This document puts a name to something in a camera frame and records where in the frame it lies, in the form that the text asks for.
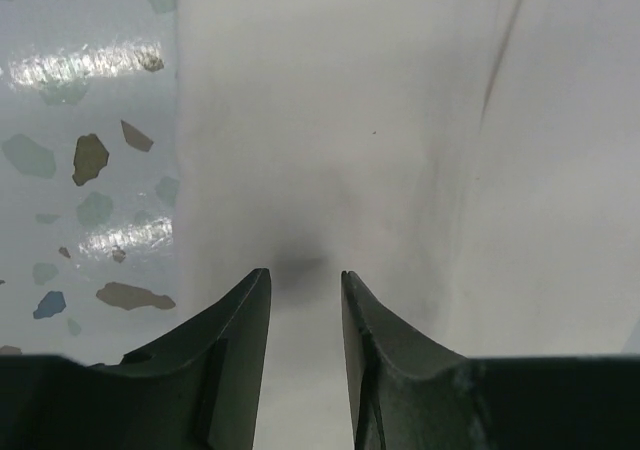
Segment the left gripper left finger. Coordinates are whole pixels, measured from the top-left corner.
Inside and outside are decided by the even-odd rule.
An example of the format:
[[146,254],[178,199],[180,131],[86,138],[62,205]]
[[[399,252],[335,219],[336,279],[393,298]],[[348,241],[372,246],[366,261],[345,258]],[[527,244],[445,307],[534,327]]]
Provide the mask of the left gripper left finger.
[[2,448],[252,448],[270,308],[270,273],[255,269],[117,365],[2,357]]

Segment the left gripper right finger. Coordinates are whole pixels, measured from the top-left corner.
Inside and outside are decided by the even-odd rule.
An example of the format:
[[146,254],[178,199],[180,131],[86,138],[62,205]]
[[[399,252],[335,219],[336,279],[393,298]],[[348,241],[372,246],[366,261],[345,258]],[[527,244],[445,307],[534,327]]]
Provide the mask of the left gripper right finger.
[[468,358],[341,276],[358,449],[635,449],[635,356]]

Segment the white t shirt red print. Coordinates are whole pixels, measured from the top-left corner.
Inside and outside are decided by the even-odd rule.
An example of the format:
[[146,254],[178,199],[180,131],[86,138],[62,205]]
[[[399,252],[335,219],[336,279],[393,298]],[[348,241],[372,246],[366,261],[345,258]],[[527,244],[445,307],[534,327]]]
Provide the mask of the white t shirt red print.
[[340,275],[464,355],[639,349],[639,0],[178,0],[180,308],[267,267],[259,449],[352,447]]

